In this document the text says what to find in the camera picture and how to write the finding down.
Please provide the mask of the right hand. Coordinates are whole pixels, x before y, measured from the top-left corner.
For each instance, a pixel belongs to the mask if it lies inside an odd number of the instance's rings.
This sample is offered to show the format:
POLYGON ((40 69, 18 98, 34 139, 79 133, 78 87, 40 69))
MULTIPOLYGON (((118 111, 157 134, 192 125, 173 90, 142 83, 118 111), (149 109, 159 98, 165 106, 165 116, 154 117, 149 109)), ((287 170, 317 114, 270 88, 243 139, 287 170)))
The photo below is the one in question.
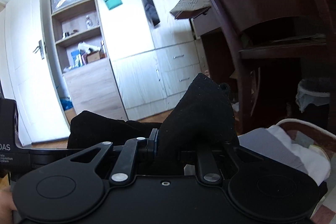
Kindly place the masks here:
POLYGON ((13 224, 13 212, 17 211, 17 208, 13 202, 13 196, 10 192, 10 187, 1 189, 0 195, 1 224, 13 224))

